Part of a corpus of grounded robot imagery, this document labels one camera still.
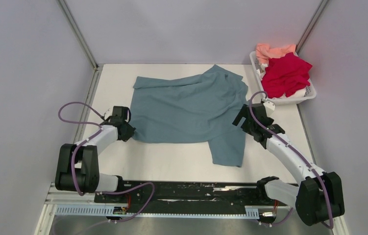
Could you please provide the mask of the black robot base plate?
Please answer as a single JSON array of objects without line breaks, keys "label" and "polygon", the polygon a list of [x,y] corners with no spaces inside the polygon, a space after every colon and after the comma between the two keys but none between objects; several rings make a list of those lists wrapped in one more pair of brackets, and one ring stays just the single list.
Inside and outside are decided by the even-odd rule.
[{"label": "black robot base plate", "polygon": [[257,218],[270,223],[263,214],[253,212],[258,206],[269,206],[275,199],[265,194],[265,186],[277,183],[277,177],[267,177],[257,183],[208,182],[144,182],[119,180],[114,191],[98,189],[103,177],[77,174],[74,184],[71,174],[64,173],[56,181],[58,190],[95,193],[97,204],[114,204],[107,213],[108,219],[127,219],[141,216],[209,217],[241,216]]}]

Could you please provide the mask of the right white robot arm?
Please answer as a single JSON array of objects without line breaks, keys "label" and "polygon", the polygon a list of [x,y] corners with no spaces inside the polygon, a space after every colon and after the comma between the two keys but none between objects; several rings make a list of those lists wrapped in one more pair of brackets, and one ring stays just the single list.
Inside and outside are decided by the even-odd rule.
[{"label": "right white robot arm", "polygon": [[240,124],[245,133],[273,154],[294,177],[296,185],[276,176],[263,178],[257,181],[258,202],[266,205],[276,200],[296,210],[304,224],[329,222],[327,226],[332,228],[333,219],[345,213],[340,176],[308,161],[294,147],[285,130],[268,117],[269,110],[264,102],[245,104],[233,125]]}]

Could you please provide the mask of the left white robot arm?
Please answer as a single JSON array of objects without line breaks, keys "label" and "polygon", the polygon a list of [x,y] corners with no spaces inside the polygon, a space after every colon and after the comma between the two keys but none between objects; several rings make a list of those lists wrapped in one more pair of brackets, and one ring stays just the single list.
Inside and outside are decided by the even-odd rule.
[{"label": "left white robot arm", "polygon": [[128,107],[114,106],[108,117],[98,114],[101,123],[92,122],[97,130],[85,139],[66,143],[60,147],[55,176],[57,190],[86,193],[107,193],[108,198],[119,203],[126,190],[117,175],[103,174],[99,170],[98,156],[116,141],[128,141],[135,128],[130,125],[131,111]]}]

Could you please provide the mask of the teal blue t-shirt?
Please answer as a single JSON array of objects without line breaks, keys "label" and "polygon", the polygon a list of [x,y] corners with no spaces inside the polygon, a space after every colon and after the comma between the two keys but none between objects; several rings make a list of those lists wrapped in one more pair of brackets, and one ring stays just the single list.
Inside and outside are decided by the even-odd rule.
[{"label": "teal blue t-shirt", "polygon": [[242,76],[217,65],[174,80],[137,77],[131,101],[134,140],[206,142],[216,165],[241,167],[245,133],[233,120],[246,104]]}]

